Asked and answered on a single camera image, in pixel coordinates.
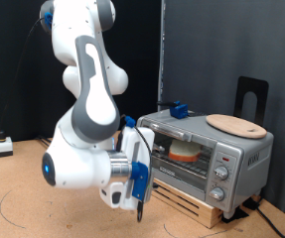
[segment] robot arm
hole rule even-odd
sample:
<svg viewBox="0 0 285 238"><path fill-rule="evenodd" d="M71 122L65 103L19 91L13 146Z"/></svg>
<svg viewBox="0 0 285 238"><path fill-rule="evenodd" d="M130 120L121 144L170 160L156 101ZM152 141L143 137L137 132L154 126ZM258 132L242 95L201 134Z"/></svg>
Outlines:
<svg viewBox="0 0 285 238"><path fill-rule="evenodd" d="M64 84L76 102L56 126L43 157L43 175L60 188L97 186L112 208L136 209L139 201L145 201L150 154L130 127L122 132L120 150L111 147L120 121L112 94L122 93L128 84L127 74L112 62L103 44L101 32L110 29L115 19L113 4L110 0L55 0L44 5L41 17L46 8L54 13L53 49L68 66ZM146 128L140 131L152 148L154 133Z"/></svg>

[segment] cable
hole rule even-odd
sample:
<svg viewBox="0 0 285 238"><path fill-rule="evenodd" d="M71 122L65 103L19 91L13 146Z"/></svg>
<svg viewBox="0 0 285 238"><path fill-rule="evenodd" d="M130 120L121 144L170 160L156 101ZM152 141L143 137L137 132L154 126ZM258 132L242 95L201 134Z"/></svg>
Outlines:
<svg viewBox="0 0 285 238"><path fill-rule="evenodd" d="M15 84L16 84L16 82L18 80L18 75L19 75L19 71L20 71L20 68L21 68L22 59L23 59L23 56L25 54L27 45L28 45L28 43L30 41L30 37L32 36L32 34L33 34L35 28L37 27L37 25L39 24L39 22L41 22L43 19L44 18L40 18L39 20L36 21L36 23L32 27L32 29L31 29L31 31L30 31L30 33L29 33L29 35L28 35L28 37L27 37L27 39L25 41L25 44L24 44L24 47L23 47L23 51L22 51L21 56L20 56L19 64L18 64L17 69L16 69L16 73L15 73L15 77L14 77L14 80L13 80L12 88L10 90L10 93L8 95L8 98L7 98L7 101L6 101L6 104L5 104L5 107L4 107L2 115L1 115L0 130L2 128L2 124L3 124L3 119L4 119L4 116L5 116L5 113L6 113L7 109L8 109L8 107L9 107L9 102L10 102L12 94L14 92Z"/></svg>
<svg viewBox="0 0 285 238"><path fill-rule="evenodd" d="M48 138L46 138L46 137L44 137L42 135L39 135L38 138L41 138L41 139L47 141L48 143L52 143L52 141L50 139L48 139Z"/></svg>
<svg viewBox="0 0 285 238"><path fill-rule="evenodd" d="M40 140L41 142L43 142L45 145L47 145L48 147L50 146L49 144L47 144L45 141L43 141L42 138L37 137L36 140Z"/></svg>
<svg viewBox="0 0 285 238"><path fill-rule="evenodd" d="M263 212L259 209L259 207L257 207L257 211L260 213L260 215L269 223L269 225L271 226L271 228L282 238L285 238L285 236L273 225L273 223L271 222L271 220L266 217L265 214L263 214Z"/></svg>
<svg viewBox="0 0 285 238"><path fill-rule="evenodd" d="M147 143L146 139L144 138L144 136L142 135L142 133L140 132L140 130L135 126L134 129L137 131L137 133L139 133L139 135L141 136L142 140L144 141L146 147L148 148L149 151L149 155L150 155L150 165L149 165L149 175L148 175L148 181L147 181L147 185L144 188L144 195L143 195L143 199L142 202L139 201L138 204L138 214L137 214L137 219L138 222L140 222L142 220L142 215L143 215L143 206L144 206L144 199L145 199L145 193L146 193L146 188L150 182L150 177L151 177L151 173L152 173L152 151L149 147L149 144Z"/></svg>

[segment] toaster oven glass window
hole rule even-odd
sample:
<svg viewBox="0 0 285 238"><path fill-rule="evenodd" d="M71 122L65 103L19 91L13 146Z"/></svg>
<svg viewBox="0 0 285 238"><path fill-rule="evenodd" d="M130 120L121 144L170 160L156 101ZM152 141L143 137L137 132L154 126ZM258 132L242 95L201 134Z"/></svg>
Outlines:
<svg viewBox="0 0 285 238"><path fill-rule="evenodd" d="M213 148L184 142L155 132L153 167L163 173L205 190Z"/></svg>

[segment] round wooden board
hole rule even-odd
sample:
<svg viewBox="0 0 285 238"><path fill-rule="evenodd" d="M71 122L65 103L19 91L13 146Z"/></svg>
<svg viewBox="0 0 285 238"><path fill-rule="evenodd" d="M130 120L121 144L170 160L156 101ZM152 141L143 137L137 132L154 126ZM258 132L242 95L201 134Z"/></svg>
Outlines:
<svg viewBox="0 0 285 238"><path fill-rule="evenodd" d="M259 139L267 135L267 131L262 127L232 116L215 114L207 116L206 120L210 125L239 137Z"/></svg>

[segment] wooden pallet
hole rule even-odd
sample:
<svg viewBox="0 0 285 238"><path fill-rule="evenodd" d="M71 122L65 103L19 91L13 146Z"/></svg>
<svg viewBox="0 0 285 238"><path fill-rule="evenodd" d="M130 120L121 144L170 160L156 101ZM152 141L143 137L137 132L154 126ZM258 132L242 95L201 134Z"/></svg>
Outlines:
<svg viewBox="0 0 285 238"><path fill-rule="evenodd" d="M154 178L159 185L152 195L173 206L207 228L214 227L221 221L222 210L209 206L193 196L190 196L166 183Z"/></svg>

